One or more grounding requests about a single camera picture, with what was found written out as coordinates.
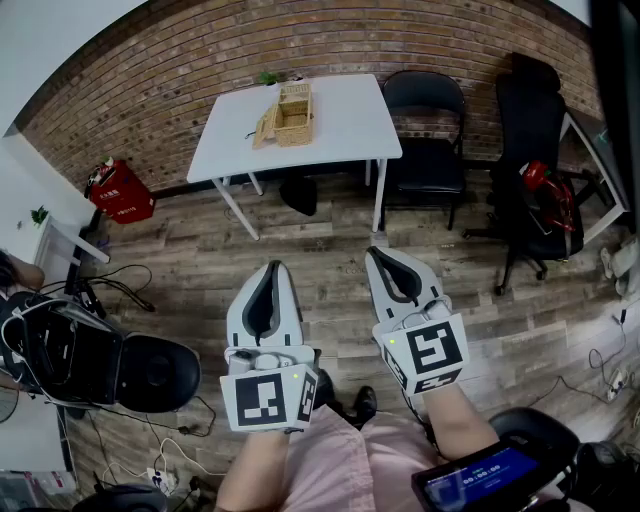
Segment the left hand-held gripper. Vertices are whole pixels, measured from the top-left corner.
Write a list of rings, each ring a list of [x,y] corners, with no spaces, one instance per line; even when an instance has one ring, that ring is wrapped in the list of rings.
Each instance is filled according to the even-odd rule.
[[[220,378],[234,432],[303,431],[311,422],[320,352],[303,343],[289,270],[270,262],[254,273],[226,317],[228,373]]]

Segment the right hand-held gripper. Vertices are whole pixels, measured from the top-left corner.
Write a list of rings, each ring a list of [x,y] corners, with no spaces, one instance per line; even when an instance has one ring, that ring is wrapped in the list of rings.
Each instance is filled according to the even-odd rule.
[[[449,297],[441,296],[433,270],[388,247],[368,248],[365,267],[380,322],[373,337],[404,395],[456,382],[469,363],[467,337],[462,316],[451,311]]]

